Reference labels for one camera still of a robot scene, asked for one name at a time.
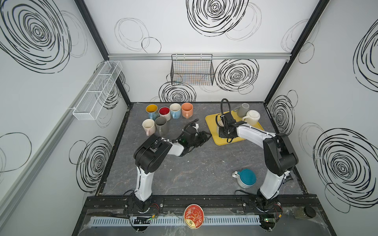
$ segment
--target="white cable tray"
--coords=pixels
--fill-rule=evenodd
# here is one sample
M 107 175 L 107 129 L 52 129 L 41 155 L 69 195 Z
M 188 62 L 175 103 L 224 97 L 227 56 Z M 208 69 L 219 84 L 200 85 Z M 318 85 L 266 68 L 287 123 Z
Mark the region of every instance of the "white cable tray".
M 150 220 L 146 226 L 181 226 L 185 225 L 183 216 L 159 216 Z M 239 215 L 239 216 L 205 216 L 202 225 L 261 225 L 258 215 Z M 128 219 L 115 217 L 92 216 L 88 227 L 100 226 L 130 226 Z
M 122 65 L 120 61 L 107 61 L 96 76 L 72 114 L 78 120 L 96 120 L 113 89 Z

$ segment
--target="black frame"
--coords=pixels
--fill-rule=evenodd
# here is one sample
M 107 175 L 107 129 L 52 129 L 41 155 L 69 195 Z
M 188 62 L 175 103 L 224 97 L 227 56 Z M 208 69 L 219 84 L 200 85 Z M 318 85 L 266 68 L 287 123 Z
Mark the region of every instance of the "black frame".
M 87 197 L 72 236 L 79 234 L 81 225 L 84 222 L 88 210 L 103 211 L 105 209 L 125 209 L 125 204 L 128 203 L 128 199 L 128 196 L 122 195 Z M 235 211 L 237 213 L 258 213 L 259 215 L 265 215 L 274 212 L 272 210 L 267 213 L 262 213 L 261 211 L 256 209 L 253 204 L 250 204 L 251 202 L 253 202 L 253 196 L 250 195 L 153 195 L 152 202 L 162 201 L 164 203 L 164 206 L 161 208 L 162 210 L 160 211 L 160 213 L 167 213 L 167 211 L 165 211 L 164 209 L 175 209 L 176 213 L 180 213 L 183 212 L 189 204 L 197 204 L 202 208 L 229 208 L 231 211 Z M 280 202 L 281 207 L 283 208 L 304 206 L 317 207 L 324 222 L 327 224 L 330 234 L 332 236 L 336 236 L 336 233 L 316 195 L 279 195 L 278 202 Z
M 84 21 L 85 21 L 85 23 L 88 27 L 88 30 L 91 33 L 93 40 L 96 43 L 97 48 L 100 51 L 103 59 L 109 60 L 108 50 L 106 49 L 105 44 L 101 39 L 100 33 L 98 32 L 96 25 L 95 25 L 95 22 L 93 21 L 92 16 L 89 13 L 87 5 L 85 4 L 84 0 L 74 0 L 74 1 L 75 1 L 76 5 L 77 5 L 77 7 L 78 7 L 78 9 L 81 13 L 81 16 L 83 17 L 83 19 L 84 19 Z M 123 84 L 119 80 L 119 78 L 117 78 L 116 84 L 117 84 L 119 91 L 121 92 L 123 99 L 125 100 L 127 107 L 130 107 L 130 105 L 131 105 L 130 98 L 127 95 L 125 87 L 123 87 Z
M 267 104 L 270 102 L 272 97 L 274 96 L 277 88 L 279 87 L 280 83 L 284 79 L 286 73 L 288 72 L 289 68 L 294 62 L 294 59 L 300 52 L 301 47 L 305 43 L 307 37 L 309 36 L 310 32 L 312 31 L 313 27 L 315 26 L 316 22 L 318 21 L 319 17 L 321 16 L 323 10 L 327 6 L 329 0 L 320 0 L 312 13 L 309 21 L 307 22 L 303 32 L 301 33 L 301 36 L 299 37 L 297 43 L 295 44 L 293 51 L 291 52 L 291 60 L 289 60 L 283 68 L 281 69 L 281 72 L 279 73 L 276 81 L 274 82 L 272 88 L 270 89 L 266 99 L 264 102 L 248 102 L 248 103 L 263 103 L 264 107 L 269 115 L 269 118 L 273 124 L 273 127 L 276 131 L 276 133 L 279 133 L 278 128 L 276 126 L 276 123 L 272 119 L 272 116 L 268 110 Z M 85 23 L 88 26 L 89 31 L 92 34 L 92 37 L 103 56 L 104 60 L 108 60 L 108 52 L 107 49 L 101 40 L 100 34 L 94 24 L 94 21 L 88 11 L 87 6 L 84 3 L 84 0 L 75 0 L 75 3 L 77 7 L 79 8 L 80 13 L 82 14 L 82 17 L 85 21 Z M 122 209 L 125 207 L 125 202 L 128 200 L 128 196 L 122 196 L 122 195 L 102 195 L 102 191 L 105 187 L 106 180 L 108 177 L 108 174 L 110 172 L 110 169 L 112 167 L 113 160 L 115 158 L 116 152 L 118 150 L 119 143 L 121 141 L 121 138 L 123 136 L 125 126 L 128 121 L 128 117 L 130 115 L 130 112 L 133 107 L 133 103 L 130 101 L 121 81 L 117 79 L 116 84 L 118 86 L 118 89 L 120 90 L 127 106 L 129 107 L 129 111 L 125 113 L 124 119 L 122 121 L 120 130 L 118 131 L 115 144 L 112 148 L 112 152 L 110 154 L 109 160 L 107 162 L 107 165 L 105 167 L 105 170 L 103 172 L 103 176 L 101 178 L 100 184 L 98 186 L 97 192 L 95 196 L 87 197 L 86 202 L 83 206 L 83 209 L 81 211 L 81 214 L 78 218 L 77 224 L 75 226 L 75 229 L 73 231 L 72 235 L 77 235 L 80 231 L 81 225 L 84 221 L 84 218 L 86 216 L 86 213 L 90 209 Z M 293 206 L 305 206 L 305 205 L 311 205 L 317 207 L 321 211 L 321 215 L 323 217 L 323 220 L 328 226 L 328 229 L 331 233 L 331 235 L 336 235 L 331 223 L 328 220 L 327 215 L 325 214 L 322 205 L 320 204 L 318 198 L 314 194 L 309 194 L 303 181 L 298 173 L 298 170 L 296 167 L 294 168 L 294 173 L 298 177 L 298 182 L 301 187 L 301 190 L 303 194 L 301 195 L 278 195 L 278 201 L 281 203 L 282 207 L 293 207 Z M 163 201 L 165 208 L 186 208 L 189 204 L 199 204 L 203 208 L 242 208 L 244 212 L 258 212 L 261 214 L 260 211 L 249 207 L 249 204 L 243 205 L 243 203 L 248 203 L 248 201 L 252 201 L 252 197 L 249 195 L 153 195 L 153 200 L 155 201 Z
M 316 5 L 315 10 L 313 11 L 310 19 L 308 20 L 305 28 L 303 29 L 298 41 L 296 42 L 293 50 L 291 51 L 290 60 L 284 64 L 283 68 L 281 69 L 280 73 L 278 74 L 277 79 L 275 80 L 272 88 L 270 89 L 268 95 L 265 98 L 264 103 L 268 104 L 272 97 L 274 96 L 275 92 L 277 91 L 278 87 L 280 86 L 282 80 L 285 78 L 286 73 L 289 71 L 291 65 L 294 63 L 294 59 L 297 57 L 299 52 L 301 51 L 303 44 L 305 44 L 306 39 L 310 35 L 312 29 L 314 28 L 315 24 L 319 20 L 320 16 L 322 15 L 325 7 L 329 3 L 330 0 L 319 0 L 318 4 Z

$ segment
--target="teal lid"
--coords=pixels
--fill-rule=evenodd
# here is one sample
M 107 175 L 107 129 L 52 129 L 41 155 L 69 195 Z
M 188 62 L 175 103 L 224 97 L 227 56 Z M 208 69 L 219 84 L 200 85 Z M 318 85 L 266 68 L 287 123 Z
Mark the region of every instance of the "teal lid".
M 241 172 L 238 172 L 240 175 L 240 180 L 246 185 L 254 185 L 256 183 L 256 175 L 253 171 L 249 169 L 243 169 Z

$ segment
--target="wire basket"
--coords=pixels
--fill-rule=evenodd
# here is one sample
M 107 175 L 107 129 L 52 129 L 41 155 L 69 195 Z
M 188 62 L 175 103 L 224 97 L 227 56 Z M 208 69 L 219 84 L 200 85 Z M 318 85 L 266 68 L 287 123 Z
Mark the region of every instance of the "wire basket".
M 78 120 L 96 120 L 106 99 L 113 89 L 122 65 L 120 61 L 107 61 L 103 64 L 72 114 Z
M 213 85 L 214 77 L 212 54 L 172 54 L 172 85 Z

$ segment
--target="white mesh shelf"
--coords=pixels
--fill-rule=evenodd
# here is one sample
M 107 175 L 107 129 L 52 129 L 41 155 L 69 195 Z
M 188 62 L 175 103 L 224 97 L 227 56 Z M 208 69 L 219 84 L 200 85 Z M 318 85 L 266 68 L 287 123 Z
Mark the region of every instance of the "white mesh shelf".
M 107 61 L 72 114 L 78 120 L 96 120 L 121 73 L 120 61 Z

